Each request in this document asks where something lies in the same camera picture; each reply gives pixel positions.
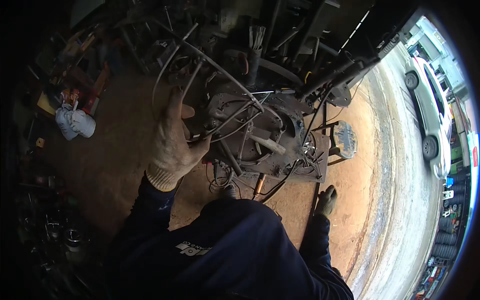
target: street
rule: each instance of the street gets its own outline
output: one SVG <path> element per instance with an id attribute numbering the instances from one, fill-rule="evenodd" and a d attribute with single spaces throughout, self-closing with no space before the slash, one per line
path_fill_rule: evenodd
<path id="1" fill-rule="evenodd" d="M 356 299 L 409 297 L 428 259 L 439 215 L 441 183 L 421 154 L 419 117 L 404 84 L 408 53 L 400 47 L 364 79 L 382 154 L 372 198 L 376 209 L 348 275 Z"/>

